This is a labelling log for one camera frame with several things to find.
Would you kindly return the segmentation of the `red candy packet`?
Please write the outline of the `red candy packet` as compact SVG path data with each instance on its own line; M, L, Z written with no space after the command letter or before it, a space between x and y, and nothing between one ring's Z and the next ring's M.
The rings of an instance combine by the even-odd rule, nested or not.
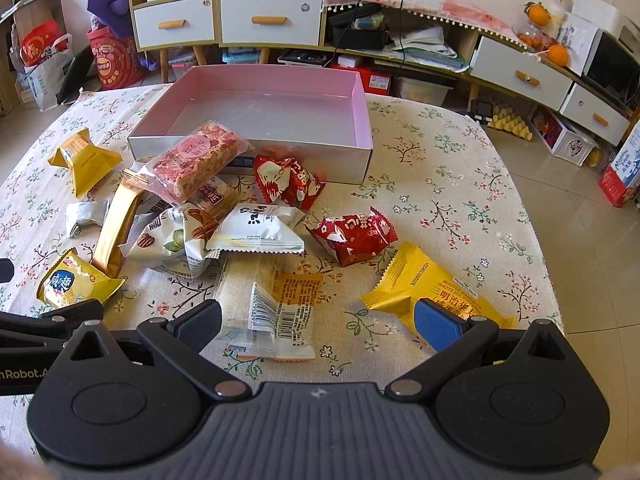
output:
M294 157L276 159L257 155L253 170L259 191L267 204L282 200L288 206L308 211L326 187Z
M367 214L326 217L307 231L341 266L367 261L398 241L390 220L373 207Z

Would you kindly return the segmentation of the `red gift bag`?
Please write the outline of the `red gift bag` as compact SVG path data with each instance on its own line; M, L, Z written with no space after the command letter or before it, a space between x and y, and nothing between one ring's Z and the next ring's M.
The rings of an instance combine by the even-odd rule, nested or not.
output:
M87 37L103 90L127 88L142 81L144 69L134 38L119 38L109 27L88 32Z

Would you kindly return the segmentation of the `orange fruit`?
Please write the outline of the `orange fruit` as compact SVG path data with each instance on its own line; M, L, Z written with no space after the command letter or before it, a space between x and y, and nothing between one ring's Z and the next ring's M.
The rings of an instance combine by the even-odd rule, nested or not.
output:
M538 27L544 27L550 21L549 11L541 2L529 1L524 6L524 12L529 21Z
M559 67L566 67L570 64L570 55L562 44L552 44L546 52L546 57L549 62Z

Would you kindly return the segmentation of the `yellow salted cracker packet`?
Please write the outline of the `yellow salted cracker packet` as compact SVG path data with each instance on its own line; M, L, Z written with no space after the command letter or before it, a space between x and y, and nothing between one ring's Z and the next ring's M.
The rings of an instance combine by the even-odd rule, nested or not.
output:
M101 304L106 304L126 281L126 278L110 278L81 259L77 250L72 247L43 275L36 297L55 309L86 300L98 300Z

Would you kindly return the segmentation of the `gold long snack packet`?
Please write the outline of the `gold long snack packet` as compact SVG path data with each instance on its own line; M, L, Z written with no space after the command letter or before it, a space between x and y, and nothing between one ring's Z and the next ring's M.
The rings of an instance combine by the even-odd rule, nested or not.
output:
M116 278L124 263L119 246L126 243L142 194L142 188L122 180L108 207L91 264L110 278Z

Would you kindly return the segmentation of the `pink nougat snack bar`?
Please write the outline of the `pink nougat snack bar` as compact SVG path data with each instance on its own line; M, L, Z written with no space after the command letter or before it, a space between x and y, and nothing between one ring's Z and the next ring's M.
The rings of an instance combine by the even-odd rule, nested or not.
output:
M210 120L146 162L134 174L134 182L167 203L182 205L250 148L239 133Z

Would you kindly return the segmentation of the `brown meat floss biscuit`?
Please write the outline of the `brown meat floss biscuit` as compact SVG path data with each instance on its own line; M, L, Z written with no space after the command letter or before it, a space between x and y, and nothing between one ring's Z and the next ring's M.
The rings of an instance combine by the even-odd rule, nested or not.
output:
M232 211L239 200L239 192L220 177L212 177L189 197L189 203L217 221Z

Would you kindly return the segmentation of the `white nut mix packet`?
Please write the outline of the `white nut mix packet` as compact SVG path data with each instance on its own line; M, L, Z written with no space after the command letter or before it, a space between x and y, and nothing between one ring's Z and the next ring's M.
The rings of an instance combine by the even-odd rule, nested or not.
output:
M234 204L205 209L192 203L161 212L139 234L119 246L122 255L156 272L177 278L198 278L209 265L206 249Z

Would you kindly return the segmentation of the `blue lid storage bin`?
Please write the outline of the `blue lid storage bin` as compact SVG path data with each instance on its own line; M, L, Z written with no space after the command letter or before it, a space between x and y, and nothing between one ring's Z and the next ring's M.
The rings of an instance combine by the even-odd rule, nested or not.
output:
M222 50L221 59L224 64L258 64L261 48L228 47Z

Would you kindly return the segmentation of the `orange fruit lower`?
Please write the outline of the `orange fruit lower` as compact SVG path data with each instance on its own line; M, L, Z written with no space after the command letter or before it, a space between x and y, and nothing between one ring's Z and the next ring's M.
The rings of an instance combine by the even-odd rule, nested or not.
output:
M570 64L570 55L562 44L552 44L546 52L546 57L549 62L559 67L566 67Z

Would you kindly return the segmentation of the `clear orange label packet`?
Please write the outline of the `clear orange label packet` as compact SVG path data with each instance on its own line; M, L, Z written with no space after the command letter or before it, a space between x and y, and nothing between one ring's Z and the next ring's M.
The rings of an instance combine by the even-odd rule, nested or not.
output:
M314 306L322 285L320 274L288 273L282 255L228 255L216 296L224 351L239 360L314 359Z

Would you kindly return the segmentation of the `yellow waffle sandwich packet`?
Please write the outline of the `yellow waffle sandwich packet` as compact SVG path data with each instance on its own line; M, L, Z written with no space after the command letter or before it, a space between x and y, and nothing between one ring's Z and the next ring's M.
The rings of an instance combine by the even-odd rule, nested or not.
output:
M362 296L362 302L370 311L395 315L411 333L420 337L413 311L416 303L424 298L464 320L472 315L483 315L500 328L512 330L516 326L515 318L500 314L487 300L410 242L400 245L382 278L374 289Z

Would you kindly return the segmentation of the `white monkey cake packet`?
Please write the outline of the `white monkey cake packet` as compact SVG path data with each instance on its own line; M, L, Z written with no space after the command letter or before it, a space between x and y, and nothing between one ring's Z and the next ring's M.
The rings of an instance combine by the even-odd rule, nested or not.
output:
M240 203L218 226L206 249L256 254L301 254L305 242L295 232L304 214L295 207Z

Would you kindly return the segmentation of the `silver small packet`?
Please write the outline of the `silver small packet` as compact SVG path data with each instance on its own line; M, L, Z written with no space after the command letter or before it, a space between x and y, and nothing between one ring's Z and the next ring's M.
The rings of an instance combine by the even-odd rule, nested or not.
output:
M75 202L68 204L65 211L66 235L68 238L78 237L83 228L99 226L102 228L110 208L111 200L97 202Z

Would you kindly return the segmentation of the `clear bin with keyboard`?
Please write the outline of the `clear bin with keyboard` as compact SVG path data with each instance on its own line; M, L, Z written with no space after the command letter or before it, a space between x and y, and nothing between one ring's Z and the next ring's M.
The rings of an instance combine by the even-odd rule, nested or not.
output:
M331 63L332 55L315 50L285 51L278 57L278 63L282 65L326 67Z

